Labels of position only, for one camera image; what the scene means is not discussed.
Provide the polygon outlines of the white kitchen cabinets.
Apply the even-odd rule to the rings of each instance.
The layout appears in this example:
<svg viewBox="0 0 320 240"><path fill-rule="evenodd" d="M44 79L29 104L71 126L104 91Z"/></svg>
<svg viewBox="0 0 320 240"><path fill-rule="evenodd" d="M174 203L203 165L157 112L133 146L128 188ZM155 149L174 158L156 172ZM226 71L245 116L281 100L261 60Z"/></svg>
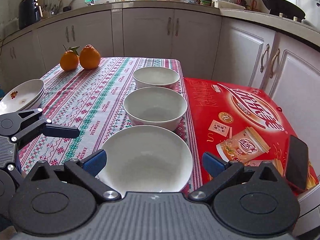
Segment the white kitchen cabinets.
<svg viewBox="0 0 320 240"><path fill-rule="evenodd" d="M6 90L42 78L66 47L91 44L102 58L173 59L182 75L262 89L281 107L307 143L319 171L319 50L294 38L299 24L239 11L125 8L87 14L67 12L12 35L1 43Z"/></svg>

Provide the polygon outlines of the black smartphone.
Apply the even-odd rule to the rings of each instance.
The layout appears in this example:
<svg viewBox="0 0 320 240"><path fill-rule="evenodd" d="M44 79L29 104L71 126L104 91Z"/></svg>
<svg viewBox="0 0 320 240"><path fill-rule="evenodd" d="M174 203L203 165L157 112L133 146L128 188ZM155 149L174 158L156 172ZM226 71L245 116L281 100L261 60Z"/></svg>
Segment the black smartphone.
<svg viewBox="0 0 320 240"><path fill-rule="evenodd" d="M305 142L290 135L284 177L297 191L307 187L309 149Z"/></svg>

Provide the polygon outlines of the white rectangular tray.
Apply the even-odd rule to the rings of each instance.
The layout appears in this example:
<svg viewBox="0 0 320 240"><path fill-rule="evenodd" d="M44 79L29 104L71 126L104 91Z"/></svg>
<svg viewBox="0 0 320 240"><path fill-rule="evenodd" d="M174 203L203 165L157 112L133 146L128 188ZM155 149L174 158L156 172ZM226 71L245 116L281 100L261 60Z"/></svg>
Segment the white rectangular tray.
<svg viewBox="0 0 320 240"><path fill-rule="evenodd" d="M245 7L231 2L226 2L223 0L212 0L212 7L219 9L236 9L245 10Z"/></svg>

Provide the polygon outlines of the large orange fruit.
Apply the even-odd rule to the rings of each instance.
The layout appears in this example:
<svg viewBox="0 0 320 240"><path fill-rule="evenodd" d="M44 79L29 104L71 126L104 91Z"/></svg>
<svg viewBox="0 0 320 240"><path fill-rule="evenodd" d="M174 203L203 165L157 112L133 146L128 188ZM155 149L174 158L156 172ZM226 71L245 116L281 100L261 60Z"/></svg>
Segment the large orange fruit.
<svg viewBox="0 0 320 240"><path fill-rule="evenodd" d="M80 65L85 70L93 70L99 67L100 53L91 45L86 45L79 56Z"/></svg>

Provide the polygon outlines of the black wok pan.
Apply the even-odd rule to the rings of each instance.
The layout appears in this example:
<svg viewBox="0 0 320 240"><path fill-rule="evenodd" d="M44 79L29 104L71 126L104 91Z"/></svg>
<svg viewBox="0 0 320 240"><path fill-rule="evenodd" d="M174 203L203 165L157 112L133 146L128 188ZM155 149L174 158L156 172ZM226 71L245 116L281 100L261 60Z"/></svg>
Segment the black wok pan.
<svg viewBox="0 0 320 240"><path fill-rule="evenodd" d="M305 19L305 12L287 0L262 0L262 2L271 15L279 16L282 13L283 16L291 20L296 17L298 22Z"/></svg>

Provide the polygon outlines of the red gift box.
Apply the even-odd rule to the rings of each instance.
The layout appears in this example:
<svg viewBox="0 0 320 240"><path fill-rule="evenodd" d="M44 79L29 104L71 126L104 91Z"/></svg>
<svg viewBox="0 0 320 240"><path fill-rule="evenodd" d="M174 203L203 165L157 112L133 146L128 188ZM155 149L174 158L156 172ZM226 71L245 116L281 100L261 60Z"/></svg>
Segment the red gift box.
<svg viewBox="0 0 320 240"><path fill-rule="evenodd" d="M246 166L269 160L284 177L289 137L296 133L263 90L188 77L184 84L200 157L210 152ZM308 165L306 190L319 183Z"/></svg>

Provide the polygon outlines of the patterned knitted tablecloth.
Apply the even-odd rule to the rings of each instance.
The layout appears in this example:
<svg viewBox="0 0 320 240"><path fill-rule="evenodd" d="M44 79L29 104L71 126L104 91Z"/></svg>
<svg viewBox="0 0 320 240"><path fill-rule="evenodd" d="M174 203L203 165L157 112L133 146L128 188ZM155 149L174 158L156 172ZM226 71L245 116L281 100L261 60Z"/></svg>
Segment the patterned knitted tablecloth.
<svg viewBox="0 0 320 240"><path fill-rule="evenodd" d="M100 149L114 133L131 126L123 102L136 89L133 72L143 67L165 67L181 74L181 64L173 59L105 57L95 70L78 67L65 72L54 67L42 77L46 90L41 102L44 115L55 124L77 127L76 139L39 136L19 152L24 173L37 161L61 165L84 159Z"/></svg>

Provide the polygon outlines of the orange with leaf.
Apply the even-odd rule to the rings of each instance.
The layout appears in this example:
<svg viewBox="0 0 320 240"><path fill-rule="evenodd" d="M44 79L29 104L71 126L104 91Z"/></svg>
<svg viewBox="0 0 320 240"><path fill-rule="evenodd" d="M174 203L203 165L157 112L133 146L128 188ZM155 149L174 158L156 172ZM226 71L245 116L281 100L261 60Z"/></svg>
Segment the orange with leaf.
<svg viewBox="0 0 320 240"><path fill-rule="evenodd" d="M79 48L80 48L79 46L69 47L68 49L66 47L64 47L65 52L61 56L60 67L65 72L76 70L76 68L78 67L78 65L79 65L79 54L78 54L77 50Z"/></svg>

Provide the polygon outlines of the white ceramic bowl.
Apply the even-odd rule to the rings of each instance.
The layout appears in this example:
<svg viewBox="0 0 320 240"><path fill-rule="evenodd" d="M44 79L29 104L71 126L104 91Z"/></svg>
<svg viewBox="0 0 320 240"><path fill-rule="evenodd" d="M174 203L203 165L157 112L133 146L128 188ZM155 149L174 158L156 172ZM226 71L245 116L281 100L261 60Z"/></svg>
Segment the white ceramic bowl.
<svg viewBox="0 0 320 240"><path fill-rule="evenodd" d="M143 67L133 73L138 89L144 87L165 87L174 89L180 76L174 70L165 67Z"/></svg>
<svg viewBox="0 0 320 240"><path fill-rule="evenodd" d="M174 131L188 104L178 92L163 87L145 87L131 92L123 107L133 126L151 125Z"/></svg>
<svg viewBox="0 0 320 240"><path fill-rule="evenodd" d="M102 146L107 162L100 181L122 196L135 192L179 192L193 171L188 145L157 126L132 126L110 136Z"/></svg>

